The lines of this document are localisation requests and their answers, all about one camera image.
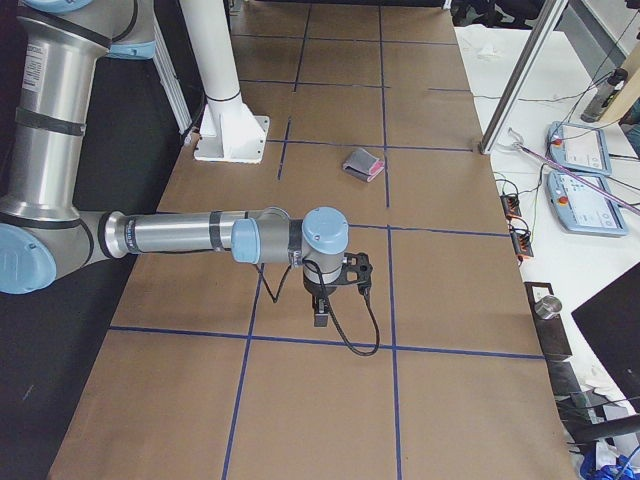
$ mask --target white pillar base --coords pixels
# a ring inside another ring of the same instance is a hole
[[[253,115],[242,104],[241,115],[220,115],[216,131],[209,105],[205,107],[196,160],[207,162],[260,163],[267,142],[269,117]]]

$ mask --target white desk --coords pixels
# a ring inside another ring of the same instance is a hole
[[[483,131],[498,100],[482,97],[502,95],[528,34],[529,32],[518,30],[490,30],[479,25],[456,29]],[[534,65],[520,98],[557,99],[576,95],[585,90],[590,81],[564,33],[553,32]],[[594,92],[592,90],[585,95],[571,121],[583,123],[579,119],[580,113]],[[529,148],[544,153],[549,124],[562,120],[576,100],[567,99],[554,103],[519,100],[508,125],[523,135]],[[611,153],[635,156],[617,125],[607,127],[605,132]],[[513,143],[513,138],[505,131],[499,143],[509,145]],[[537,184],[541,165],[536,159],[495,148],[491,154],[491,163],[495,172],[513,181],[520,190],[534,188]],[[614,159],[612,163],[615,178],[640,185],[640,162]],[[609,185],[615,195],[630,202],[640,201],[638,192],[614,182],[609,182]],[[520,269],[522,279],[551,283],[556,296],[562,300],[562,319],[573,351],[573,357],[569,361],[580,384],[589,388],[599,386],[598,393],[606,394],[609,398],[623,398],[624,395],[578,330],[571,312],[640,261],[640,217],[623,211],[630,234],[612,239],[563,231],[546,200],[544,187],[540,189],[537,202],[534,194],[522,195],[520,208],[530,226],[533,226],[536,216],[532,245],[535,257],[523,263]]]

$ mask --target black panel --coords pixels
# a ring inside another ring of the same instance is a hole
[[[0,162],[5,166],[26,50],[15,3],[0,6]],[[194,111],[200,81],[182,19],[175,2],[156,3],[178,76],[193,86],[184,91]],[[153,62],[99,60],[76,206],[153,212],[179,147]],[[92,265],[29,295],[0,294],[1,479],[46,477],[134,261]]]
[[[639,290],[640,264],[573,312],[584,338],[627,398],[640,395]],[[640,409],[640,400],[631,403]]]

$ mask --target metal base plate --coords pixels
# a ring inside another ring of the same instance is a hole
[[[213,128],[211,127],[211,117],[208,115],[208,107],[205,112],[205,117],[202,120],[200,127],[200,141],[194,152],[196,160],[202,160],[206,162],[235,162],[235,163],[260,163],[262,161],[262,155],[264,154],[266,140],[256,139],[253,145],[247,145],[245,155],[239,157],[225,157],[222,148],[222,138],[220,135],[212,135]],[[260,128],[265,133],[265,138],[269,132],[270,120],[269,117],[255,115],[254,118],[260,125]]]

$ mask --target bottle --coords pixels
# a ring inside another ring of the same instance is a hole
[[[596,96],[589,102],[580,118],[587,123],[600,120],[604,111],[620,91],[618,85],[620,82],[625,82],[628,76],[629,73],[624,68],[616,68],[607,81],[600,84]]]

